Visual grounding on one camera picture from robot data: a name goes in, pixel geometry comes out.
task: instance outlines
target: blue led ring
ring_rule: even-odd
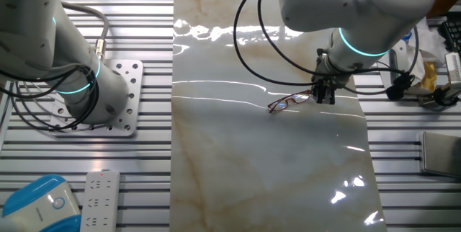
[[[96,72],[96,76],[94,76],[94,78],[98,78],[98,75],[99,75],[99,71],[101,70],[101,61],[98,59],[98,71]],[[60,94],[76,94],[76,93],[79,93],[81,91],[84,91],[85,89],[88,89],[88,87],[90,87],[91,84],[87,84],[85,87],[81,88],[81,89],[78,89],[76,91],[73,91],[73,92],[60,92],[60,91],[56,91]]]
[[[362,52],[362,51],[356,49],[351,44],[349,44],[349,42],[347,42],[346,38],[343,35],[343,30],[341,28],[339,28],[339,34],[341,35],[341,38],[343,39],[344,44],[346,44],[348,48],[350,48],[355,53],[358,53],[359,55],[365,55],[365,56],[369,56],[369,57],[378,57],[378,56],[383,56],[383,55],[387,54],[390,51],[390,50],[388,50],[388,51],[386,51],[384,53],[379,53],[379,54],[365,53],[365,52]]]

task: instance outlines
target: electronic equipment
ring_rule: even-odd
[[[421,141],[421,171],[461,178],[461,138],[424,132]]]
[[[439,27],[439,32],[445,38],[448,50],[461,51],[461,19],[443,22]]]
[[[318,52],[313,94],[318,103],[334,103],[353,73],[370,68],[430,11],[435,0],[279,0],[291,30],[311,32],[335,27],[329,46]],[[392,100],[411,86],[411,70],[387,89]]]
[[[120,173],[92,171],[86,175],[80,232],[115,232]]]
[[[65,179],[54,174],[43,176],[15,192],[6,200],[2,215],[17,225],[15,232],[80,230],[79,205]]]

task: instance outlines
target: eyeglasses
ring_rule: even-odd
[[[295,104],[306,102],[309,98],[311,98],[311,94],[312,92],[310,90],[307,90],[307,91],[291,94],[290,96],[283,97],[267,105],[267,107],[270,109],[269,113],[285,110],[288,107],[289,101],[294,102]]]

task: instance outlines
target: blue device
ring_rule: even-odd
[[[63,177],[47,175],[15,192],[5,203],[3,217],[18,232],[79,232],[81,214]]]

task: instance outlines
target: metal bracket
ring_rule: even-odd
[[[76,130],[66,132],[50,132],[57,138],[70,137],[98,137],[98,138],[126,138],[131,137],[136,132],[138,123],[138,108],[140,101],[141,85],[143,80],[143,62],[139,60],[105,60],[108,68],[119,72],[126,80],[129,89],[129,100],[124,110],[111,122],[93,126],[80,124]],[[53,113],[55,115],[70,116],[66,106],[59,101],[63,101],[59,94],[56,94]],[[61,118],[51,116],[51,125],[65,126],[74,121],[73,118]]]

